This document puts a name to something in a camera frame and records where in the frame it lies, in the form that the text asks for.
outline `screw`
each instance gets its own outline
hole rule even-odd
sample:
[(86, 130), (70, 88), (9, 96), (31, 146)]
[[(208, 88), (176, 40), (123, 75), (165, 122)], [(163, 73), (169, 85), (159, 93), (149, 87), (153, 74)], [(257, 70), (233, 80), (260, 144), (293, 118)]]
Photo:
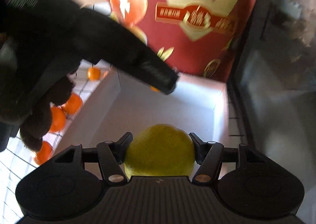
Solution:
[(209, 182), (211, 177), (209, 175), (200, 174), (195, 177), (195, 180), (201, 183)]
[(118, 183), (124, 180), (124, 177), (122, 175), (119, 174), (115, 174), (115, 175), (111, 175), (109, 177), (109, 181), (111, 181), (112, 183)]

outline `grout line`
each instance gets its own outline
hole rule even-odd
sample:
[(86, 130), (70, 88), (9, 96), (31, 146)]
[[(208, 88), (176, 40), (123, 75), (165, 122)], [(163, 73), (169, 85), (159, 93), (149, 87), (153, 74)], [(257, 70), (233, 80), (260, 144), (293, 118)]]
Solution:
[[(8, 194), (8, 190), (6, 190), (6, 192), (5, 192), (4, 201), (6, 201), (6, 200), (7, 200), (7, 194)], [(4, 217), (3, 217), (3, 215), (4, 215), (4, 208), (5, 208), (5, 204), (3, 204), (3, 213), (2, 213), (2, 218), (4, 218)]]
[(8, 186), (7, 186), (7, 189), (9, 189), (13, 194), (15, 194), (15, 192), (13, 192)]
[(27, 172), (28, 172), (28, 170), (29, 170), (30, 166), (31, 166), (31, 164), (30, 164), (30, 163), (28, 163), (28, 166), (27, 166), (27, 167), (26, 167), (26, 169), (25, 169), (24, 176), (26, 176), (26, 174), (27, 174)]
[(20, 178), (18, 175), (16, 175), (12, 170), (10, 170), (8, 167), (6, 167), (11, 173), (13, 173), (15, 176), (17, 176), (19, 179), (22, 179)]
[(9, 209), (10, 209), (11, 211), (14, 212), (15, 215), (17, 215), (17, 216), (21, 219), (21, 217), (20, 217), (18, 214), (16, 214), (16, 212), (15, 212), (14, 210), (12, 210), (10, 206), (8, 206), (8, 207), (9, 207)]
[(12, 154), (14, 154), (17, 158), (20, 158), (22, 161), (24, 161), (24, 162), (26, 162), (27, 164), (29, 164), (29, 165), (32, 165), (32, 164), (30, 164), (29, 162), (27, 162), (27, 161), (25, 161), (24, 159), (22, 159), (20, 156), (17, 156), (15, 153), (13, 153), (11, 150), (9, 150), (9, 149), (7, 149), (9, 152), (11, 152)]
[(81, 93), (92, 93), (92, 90), (84, 90), (84, 89), (83, 89), (83, 90), (81, 90), (80, 92), (81, 92)]
[(53, 148), (55, 148), (56, 144), (57, 144), (57, 139), (54, 140)]
[(82, 86), (82, 88), (81, 88), (81, 90), (80, 90), (80, 92), (79, 92), (79, 96), (81, 95), (82, 91), (84, 90), (84, 88), (86, 87), (86, 85), (88, 84), (88, 82), (89, 82), (89, 80), (87, 80), (86, 83), (83, 84), (83, 86)]
[(2, 221), (3, 220), (5, 220), (7, 223), (10, 223), (10, 222), (8, 222), (8, 220), (2, 215)]
[(119, 83), (119, 86), (122, 87), (122, 85), (121, 85), (121, 80), (120, 80), (120, 78), (119, 78), (119, 72), (118, 72), (118, 70), (117, 70), (116, 72), (117, 72), (117, 74), (118, 74), (118, 80), (119, 80), (118, 83)]

